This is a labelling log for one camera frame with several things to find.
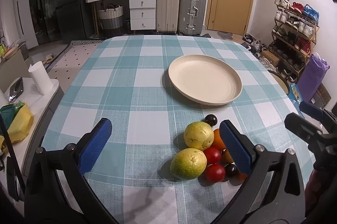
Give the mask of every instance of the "red cherry tomato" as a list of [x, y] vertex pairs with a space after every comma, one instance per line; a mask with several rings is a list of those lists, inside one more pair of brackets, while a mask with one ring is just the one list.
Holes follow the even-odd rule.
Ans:
[[217, 183], [223, 181], [225, 176], [225, 169], [220, 164], [213, 164], [206, 169], [206, 180], [209, 183]]
[[215, 147], [209, 147], [203, 152], [207, 158], [208, 164], [215, 164], [221, 160], [221, 153]]

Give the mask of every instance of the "orange fruit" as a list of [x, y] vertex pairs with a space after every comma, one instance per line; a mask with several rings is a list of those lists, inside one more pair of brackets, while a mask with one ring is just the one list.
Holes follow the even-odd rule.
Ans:
[[226, 146], [220, 137], [219, 129], [214, 130], [214, 141], [212, 143], [212, 147], [215, 147], [219, 149], [220, 151], [226, 149]]
[[228, 149], [225, 150], [221, 159], [224, 164], [232, 164], [234, 162], [233, 158], [230, 156], [230, 152], [228, 152]]
[[247, 175], [246, 175], [246, 174], [238, 173], [238, 179], [239, 179], [239, 180], [245, 180], [246, 178], [247, 178]]

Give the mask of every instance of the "silver suitcase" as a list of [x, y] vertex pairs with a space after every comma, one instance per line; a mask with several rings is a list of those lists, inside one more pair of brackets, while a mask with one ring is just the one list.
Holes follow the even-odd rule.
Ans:
[[175, 33], [178, 28], [179, 0], [157, 0], [157, 32]]
[[203, 30], [206, 0], [180, 0], [178, 31], [188, 36], [200, 35]]

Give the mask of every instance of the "plate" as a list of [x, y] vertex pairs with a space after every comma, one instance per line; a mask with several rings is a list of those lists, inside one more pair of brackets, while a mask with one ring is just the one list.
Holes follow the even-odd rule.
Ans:
[[174, 87], [185, 97], [205, 105], [224, 105], [242, 91], [238, 73], [213, 57], [188, 55], [175, 59], [168, 68]]

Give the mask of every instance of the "white countertop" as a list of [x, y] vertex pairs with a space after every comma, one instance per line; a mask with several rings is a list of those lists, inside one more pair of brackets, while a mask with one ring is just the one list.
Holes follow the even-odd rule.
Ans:
[[[53, 88], [49, 91], [48, 94], [41, 95], [32, 78], [23, 78], [24, 91], [18, 97], [16, 102], [19, 100], [26, 102], [28, 104], [30, 112], [34, 115], [34, 120], [33, 120], [32, 127], [29, 131], [29, 135], [23, 141], [20, 141], [13, 145], [16, 159], [17, 159], [17, 162], [21, 170], [23, 167], [23, 163], [25, 161], [25, 157], [27, 154], [30, 141], [32, 139], [32, 135], [35, 133], [36, 127], [39, 124], [41, 117], [43, 116], [50, 101], [53, 99], [54, 95], [56, 94], [59, 88], [59, 81], [57, 79], [52, 79], [51, 81], [53, 83]], [[5, 92], [6, 97], [9, 97], [9, 89], [10, 87]], [[3, 159], [4, 159], [5, 169], [0, 171], [0, 182], [5, 189], [5, 193], [7, 193], [6, 163], [7, 163], [8, 155], [9, 153], [6, 153], [4, 155]]]

